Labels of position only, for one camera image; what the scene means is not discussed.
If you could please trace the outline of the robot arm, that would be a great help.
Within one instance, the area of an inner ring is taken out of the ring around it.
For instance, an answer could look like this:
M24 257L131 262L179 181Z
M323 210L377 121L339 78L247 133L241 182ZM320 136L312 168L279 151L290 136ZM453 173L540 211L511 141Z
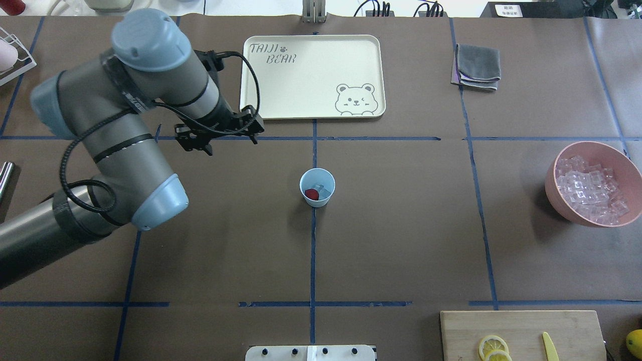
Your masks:
M127 14L99 59L63 71L31 93L39 119L70 141L58 170L61 189L2 223L2 288L85 245L133 224L147 231L188 207L186 191L141 114L170 110L186 151L211 154L227 135L252 142L264 132L259 106L234 112L220 93L222 60L236 51L197 51L156 9Z

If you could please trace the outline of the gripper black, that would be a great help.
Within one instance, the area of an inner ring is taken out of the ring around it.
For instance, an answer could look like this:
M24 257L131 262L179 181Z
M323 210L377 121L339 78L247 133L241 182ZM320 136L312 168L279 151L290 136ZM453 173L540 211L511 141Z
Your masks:
M201 150L213 155L210 141L224 136L247 136L258 144L265 131L263 118L257 109L247 105L240 112L232 111L225 100L220 100L206 116L189 115L186 107L175 107L174 113L183 121L175 125L175 139L185 151Z

